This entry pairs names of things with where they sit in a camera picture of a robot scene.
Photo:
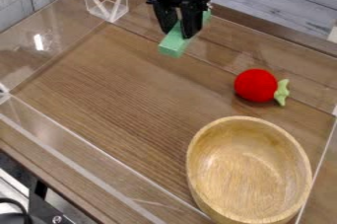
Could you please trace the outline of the red plush tomato toy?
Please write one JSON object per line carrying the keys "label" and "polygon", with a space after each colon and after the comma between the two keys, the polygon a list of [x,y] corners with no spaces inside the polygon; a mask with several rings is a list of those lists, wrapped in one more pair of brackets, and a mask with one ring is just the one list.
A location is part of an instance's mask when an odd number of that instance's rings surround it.
{"label": "red plush tomato toy", "polygon": [[246,101],[266,103],[276,100],[284,107],[289,96],[289,80],[278,80],[264,69],[253,68],[241,72],[234,80],[234,92]]}

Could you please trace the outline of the black table leg bracket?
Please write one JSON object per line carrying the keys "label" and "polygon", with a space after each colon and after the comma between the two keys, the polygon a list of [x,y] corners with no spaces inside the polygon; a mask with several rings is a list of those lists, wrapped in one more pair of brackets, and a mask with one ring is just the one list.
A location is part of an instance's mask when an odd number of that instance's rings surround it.
{"label": "black table leg bracket", "polygon": [[33,224],[74,224],[72,220],[48,202],[49,187],[36,180],[29,189],[28,212],[33,219]]}

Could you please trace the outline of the clear acrylic corner bracket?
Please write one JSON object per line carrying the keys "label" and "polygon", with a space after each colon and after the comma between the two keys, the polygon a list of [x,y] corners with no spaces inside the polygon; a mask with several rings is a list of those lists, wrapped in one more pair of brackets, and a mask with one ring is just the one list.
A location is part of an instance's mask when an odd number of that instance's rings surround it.
{"label": "clear acrylic corner bracket", "polygon": [[108,23],[114,23],[129,12],[128,0],[84,0],[90,15]]}

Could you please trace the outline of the light wooden bowl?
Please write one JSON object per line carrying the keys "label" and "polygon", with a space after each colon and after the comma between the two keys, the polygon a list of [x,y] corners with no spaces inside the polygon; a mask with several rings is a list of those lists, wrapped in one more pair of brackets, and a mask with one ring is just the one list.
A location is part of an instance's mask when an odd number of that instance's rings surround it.
{"label": "light wooden bowl", "polygon": [[294,137],[272,122],[226,116],[188,145],[192,198],[217,224],[285,224],[308,200],[312,169]]}

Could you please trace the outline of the clear acrylic tray walls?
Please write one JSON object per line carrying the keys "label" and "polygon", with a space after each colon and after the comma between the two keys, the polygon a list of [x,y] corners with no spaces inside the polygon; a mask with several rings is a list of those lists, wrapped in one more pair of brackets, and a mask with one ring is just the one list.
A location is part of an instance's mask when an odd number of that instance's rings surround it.
{"label": "clear acrylic tray walls", "polygon": [[[0,151],[102,224],[212,224],[190,197],[185,153],[230,115],[296,138],[314,184],[288,224],[337,224],[337,58],[212,19],[180,58],[158,53],[145,0],[116,22],[56,0],[0,34]],[[234,92],[245,70],[288,79],[289,96]]]}

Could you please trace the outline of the green rectangular block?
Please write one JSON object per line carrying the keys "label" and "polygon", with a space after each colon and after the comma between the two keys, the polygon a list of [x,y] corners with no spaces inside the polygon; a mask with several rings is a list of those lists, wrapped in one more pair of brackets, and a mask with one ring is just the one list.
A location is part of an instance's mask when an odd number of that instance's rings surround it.
{"label": "green rectangular block", "polygon": [[190,38],[182,37],[180,22],[176,22],[173,28],[158,44],[158,53],[173,58],[180,58],[188,48]]}

